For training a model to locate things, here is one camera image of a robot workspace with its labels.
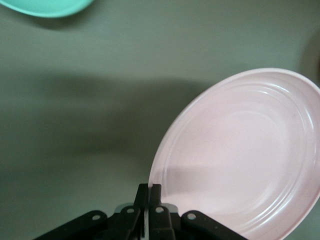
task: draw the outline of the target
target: pink plate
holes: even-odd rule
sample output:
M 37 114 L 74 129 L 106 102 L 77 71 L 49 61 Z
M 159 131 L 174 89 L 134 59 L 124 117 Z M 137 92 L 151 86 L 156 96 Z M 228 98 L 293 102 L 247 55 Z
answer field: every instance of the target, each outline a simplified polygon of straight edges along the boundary
M 212 86 L 171 125 L 149 184 L 250 240 L 284 239 L 320 195 L 320 90 L 263 68 Z

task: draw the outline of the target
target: plate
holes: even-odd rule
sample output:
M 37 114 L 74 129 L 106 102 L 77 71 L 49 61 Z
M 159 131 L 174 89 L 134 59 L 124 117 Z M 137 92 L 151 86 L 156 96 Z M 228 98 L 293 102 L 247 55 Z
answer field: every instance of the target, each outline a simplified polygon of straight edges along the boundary
M 60 18 L 75 14 L 93 0 L 0 0 L 15 11 L 42 18 Z
M 247 239 L 284 239 L 320 195 L 320 90 L 285 69 L 231 76 L 192 101 L 155 155 L 149 184 Z

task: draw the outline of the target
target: gray tabletop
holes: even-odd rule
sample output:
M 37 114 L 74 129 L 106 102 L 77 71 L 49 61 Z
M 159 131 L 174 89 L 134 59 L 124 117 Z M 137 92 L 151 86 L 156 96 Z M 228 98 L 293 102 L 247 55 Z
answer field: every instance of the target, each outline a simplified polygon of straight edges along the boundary
M 111 215 L 194 97 L 256 68 L 317 83 L 319 59 L 318 0 L 95 0 L 58 19 L 0 6 L 0 239 Z M 287 239 L 319 225 L 320 203 Z

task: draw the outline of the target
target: dark object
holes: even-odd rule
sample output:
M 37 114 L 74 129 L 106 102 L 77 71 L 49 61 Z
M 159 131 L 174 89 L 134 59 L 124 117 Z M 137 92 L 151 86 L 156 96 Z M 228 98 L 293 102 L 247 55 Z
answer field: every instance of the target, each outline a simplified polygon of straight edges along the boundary
M 111 217 L 90 211 L 35 240 L 140 240 L 148 212 L 149 240 L 246 240 L 199 211 L 181 217 L 176 206 L 161 203 L 161 185 L 140 184 L 134 204 Z

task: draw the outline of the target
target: green bowl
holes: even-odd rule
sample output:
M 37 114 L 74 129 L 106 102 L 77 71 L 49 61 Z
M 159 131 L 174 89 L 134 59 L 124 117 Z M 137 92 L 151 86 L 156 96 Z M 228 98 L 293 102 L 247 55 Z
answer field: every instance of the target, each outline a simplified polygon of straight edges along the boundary
M 0 0 L 0 4 L 18 12 L 42 17 L 61 18 L 75 14 L 93 0 Z

